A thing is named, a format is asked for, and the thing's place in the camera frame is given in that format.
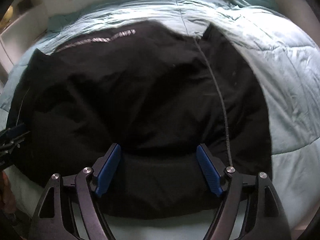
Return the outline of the person's left hand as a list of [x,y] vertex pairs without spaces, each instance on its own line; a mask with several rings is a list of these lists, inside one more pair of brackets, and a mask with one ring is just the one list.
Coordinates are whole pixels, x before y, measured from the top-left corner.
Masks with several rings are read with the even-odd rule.
[[11,190],[9,178],[4,171],[1,172],[1,210],[6,213],[16,211],[16,199]]

